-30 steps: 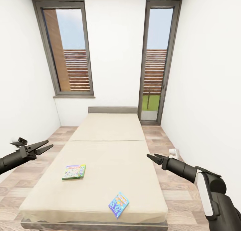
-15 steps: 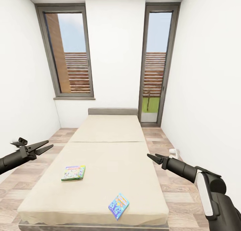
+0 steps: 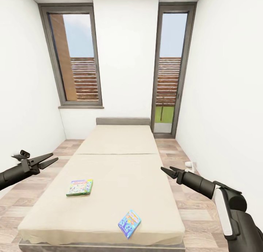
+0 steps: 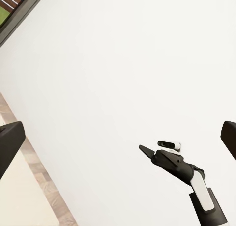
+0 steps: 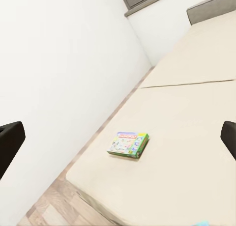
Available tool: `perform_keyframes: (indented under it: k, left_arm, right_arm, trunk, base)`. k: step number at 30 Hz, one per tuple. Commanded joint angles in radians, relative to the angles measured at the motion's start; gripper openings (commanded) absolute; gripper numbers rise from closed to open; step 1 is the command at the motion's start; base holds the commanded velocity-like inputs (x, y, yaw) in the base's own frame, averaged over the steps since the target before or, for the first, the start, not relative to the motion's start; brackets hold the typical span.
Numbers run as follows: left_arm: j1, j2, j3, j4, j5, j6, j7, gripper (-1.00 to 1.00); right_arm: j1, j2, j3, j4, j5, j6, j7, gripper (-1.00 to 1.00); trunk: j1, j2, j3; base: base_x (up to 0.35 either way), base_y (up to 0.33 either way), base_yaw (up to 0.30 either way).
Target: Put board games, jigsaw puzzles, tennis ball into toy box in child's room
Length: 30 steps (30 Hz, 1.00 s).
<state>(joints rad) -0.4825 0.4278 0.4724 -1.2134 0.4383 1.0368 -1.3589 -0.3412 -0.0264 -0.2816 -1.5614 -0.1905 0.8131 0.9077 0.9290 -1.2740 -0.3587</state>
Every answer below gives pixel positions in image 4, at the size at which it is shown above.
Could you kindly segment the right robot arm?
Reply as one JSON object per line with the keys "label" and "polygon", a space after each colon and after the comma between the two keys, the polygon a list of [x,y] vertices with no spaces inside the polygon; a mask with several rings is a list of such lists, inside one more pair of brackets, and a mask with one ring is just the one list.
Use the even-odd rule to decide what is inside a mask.
{"label": "right robot arm", "polygon": [[181,181],[192,187],[193,192],[189,195],[201,226],[230,226],[212,189],[206,186],[204,170],[185,163],[184,157],[181,156],[182,143],[159,140],[157,145],[170,150],[157,150],[154,154],[155,151],[141,144],[139,149],[151,159],[154,165],[174,177],[180,177]]}

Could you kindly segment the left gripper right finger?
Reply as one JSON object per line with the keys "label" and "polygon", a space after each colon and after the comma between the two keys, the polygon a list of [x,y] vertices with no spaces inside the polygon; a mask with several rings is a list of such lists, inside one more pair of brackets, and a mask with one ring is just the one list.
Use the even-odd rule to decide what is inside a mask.
{"label": "left gripper right finger", "polygon": [[224,121],[220,132],[220,138],[232,156],[236,159],[236,123]]}

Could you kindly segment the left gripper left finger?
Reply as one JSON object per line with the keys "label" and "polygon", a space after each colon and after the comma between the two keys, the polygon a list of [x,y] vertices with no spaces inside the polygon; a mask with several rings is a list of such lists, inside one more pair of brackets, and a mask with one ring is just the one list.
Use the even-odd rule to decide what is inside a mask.
{"label": "left gripper left finger", "polygon": [[0,126],[0,180],[26,140],[21,121]]}

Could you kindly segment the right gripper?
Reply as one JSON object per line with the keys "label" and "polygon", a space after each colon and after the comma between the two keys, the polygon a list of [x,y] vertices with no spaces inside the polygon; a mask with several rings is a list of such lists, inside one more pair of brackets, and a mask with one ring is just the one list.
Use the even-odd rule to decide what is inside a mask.
{"label": "right gripper", "polygon": [[143,145],[139,145],[139,149],[151,159],[152,163],[161,167],[163,170],[172,174],[174,177],[183,177],[187,172],[187,164],[184,161],[184,157],[178,154],[174,154],[165,150],[155,151],[146,148]]}

